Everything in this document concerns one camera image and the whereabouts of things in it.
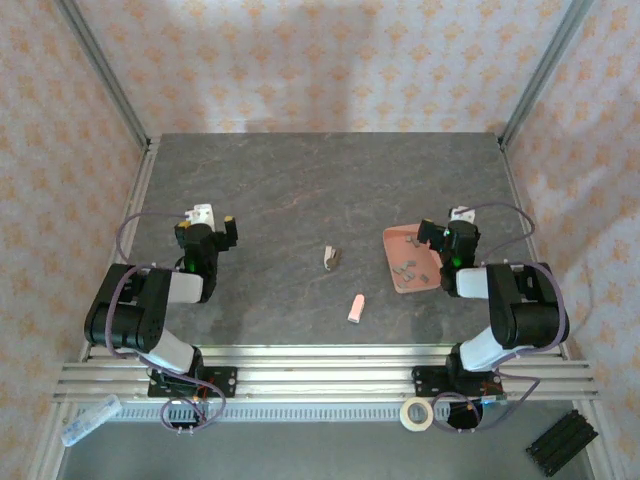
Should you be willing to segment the pink plastic tray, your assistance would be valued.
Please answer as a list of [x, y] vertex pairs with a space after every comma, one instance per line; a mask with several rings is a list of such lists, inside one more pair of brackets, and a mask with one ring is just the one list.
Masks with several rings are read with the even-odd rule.
[[[442, 263], [437, 252], [431, 250], [428, 245], [421, 244], [415, 248], [413, 242], [407, 242], [406, 236], [412, 236], [417, 240], [418, 224], [394, 226], [384, 230], [383, 247], [390, 270], [392, 284], [399, 294], [418, 293], [440, 288], [440, 268]], [[416, 266], [401, 269], [400, 265], [407, 260], [415, 260]], [[404, 270], [413, 276], [410, 281], [403, 279], [403, 274], [396, 274], [394, 269]], [[429, 277], [428, 282], [421, 280], [424, 274]]]

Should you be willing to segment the white tape roll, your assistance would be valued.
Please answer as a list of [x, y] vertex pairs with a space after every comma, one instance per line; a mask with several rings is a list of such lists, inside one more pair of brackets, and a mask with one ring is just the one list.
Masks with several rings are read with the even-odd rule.
[[[417, 422], [411, 418], [410, 410], [414, 406], [418, 406], [424, 411], [425, 419], [422, 422]], [[426, 398], [411, 397], [402, 404], [399, 410], [399, 419], [406, 430], [415, 433], [424, 432], [433, 424], [434, 410]]]

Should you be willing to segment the patterned backdrop cloth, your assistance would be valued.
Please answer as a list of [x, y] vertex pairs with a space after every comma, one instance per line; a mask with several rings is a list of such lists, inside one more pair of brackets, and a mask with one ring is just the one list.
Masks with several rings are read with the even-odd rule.
[[[146, 132], [499, 135], [571, 0], [77, 0]], [[26, 476], [141, 149], [54, 0], [0, 0], [0, 477]], [[640, 480], [640, 0], [594, 0], [507, 157]]]

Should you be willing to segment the clear plastic bottle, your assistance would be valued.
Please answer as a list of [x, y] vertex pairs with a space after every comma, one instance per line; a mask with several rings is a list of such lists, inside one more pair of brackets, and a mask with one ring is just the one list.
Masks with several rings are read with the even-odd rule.
[[62, 431], [61, 442], [71, 447], [114, 418], [122, 410], [119, 398], [110, 394], [79, 413]]

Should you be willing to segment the black extrusion bundle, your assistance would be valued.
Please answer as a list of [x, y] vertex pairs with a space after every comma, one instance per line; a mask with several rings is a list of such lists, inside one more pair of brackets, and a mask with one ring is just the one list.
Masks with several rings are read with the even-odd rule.
[[526, 453], [542, 474], [551, 478], [598, 435], [586, 417], [573, 409], [531, 443]]

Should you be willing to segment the aluminium table side rail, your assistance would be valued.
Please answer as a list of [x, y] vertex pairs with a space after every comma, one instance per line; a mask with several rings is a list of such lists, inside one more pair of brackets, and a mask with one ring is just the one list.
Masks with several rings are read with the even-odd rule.
[[[506, 174], [507, 174], [507, 177], [508, 177], [508, 180], [509, 180], [509, 185], [511, 187], [511, 191], [512, 191], [512, 195], [513, 195], [513, 198], [514, 198], [515, 205], [518, 208], [520, 208], [521, 210], [523, 210], [527, 215], [529, 215], [530, 217], [533, 217], [533, 215], [531, 213], [528, 213], [526, 211], [526, 206], [524, 205], [524, 203], [522, 201], [522, 196], [520, 195], [519, 187], [517, 185], [516, 178], [514, 176], [513, 169], [511, 167], [511, 164], [509, 162], [507, 154], [504, 151], [502, 151], [501, 152], [501, 156], [502, 156], [502, 160], [503, 160], [503, 163], [504, 163], [505, 171], [506, 171]], [[537, 262], [539, 260], [539, 258], [538, 258], [538, 255], [537, 255], [537, 249], [536, 249], [536, 246], [535, 246], [535, 243], [534, 243], [533, 235], [530, 235], [525, 240], [525, 243], [527, 245], [529, 258], [532, 261]], [[563, 361], [571, 360], [571, 355], [569, 354], [569, 352], [567, 351], [566, 347], [563, 344], [557, 345], [553, 349], [553, 352], [558, 354], [562, 358]]]
[[[143, 210], [146, 191], [149, 185], [161, 140], [162, 136], [152, 137], [150, 139], [149, 145], [143, 150], [134, 183], [125, 202], [120, 225], [122, 225], [124, 220], [130, 215], [139, 213]], [[126, 222], [125, 226], [122, 229], [122, 233], [115, 236], [113, 248], [109, 260], [107, 261], [106, 268], [109, 268], [109, 266], [114, 262], [122, 261], [122, 256], [119, 254], [119, 250], [117, 248], [118, 244], [121, 245], [125, 254], [130, 254], [135, 238], [137, 222], [137, 219]]]

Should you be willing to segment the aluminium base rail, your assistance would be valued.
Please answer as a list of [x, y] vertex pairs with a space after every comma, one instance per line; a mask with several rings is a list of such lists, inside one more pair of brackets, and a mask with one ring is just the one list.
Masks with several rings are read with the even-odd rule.
[[[235, 401], [395, 402], [414, 393], [411, 370], [441, 366], [449, 345], [210, 346], [202, 350], [208, 366], [235, 366]], [[559, 348], [515, 358], [500, 368], [508, 399], [519, 398], [533, 378], [534, 400], [596, 400], [590, 364], [569, 360]], [[62, 367], [53, 397], [58, 402], [89, 402], [108, 394], [125, 401], [148, 399], [145, 367], [116, 359], [103, 347], [90, 349], [80, 363]]]

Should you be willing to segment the aluminium frame post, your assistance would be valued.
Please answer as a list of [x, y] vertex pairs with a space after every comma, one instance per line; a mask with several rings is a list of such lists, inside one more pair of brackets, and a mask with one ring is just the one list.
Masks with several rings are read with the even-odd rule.
[[571, 0], [503, 132], [498, 136], [498, 144], [503, 153], [507, 152], [516, 138], [593, 3], [594, 0]]
[[77, 1], [53, 0], [53, 2], [67, 22], [135, 143], [143, 151], [146, 151], [151, 143], [150, 137], [147, 135], [142, 122], [138, 118], [138, 115], [126, 95], [125, 90], [109, 64], [109, 61], [96, 39], [89, 23], [82, 14]]

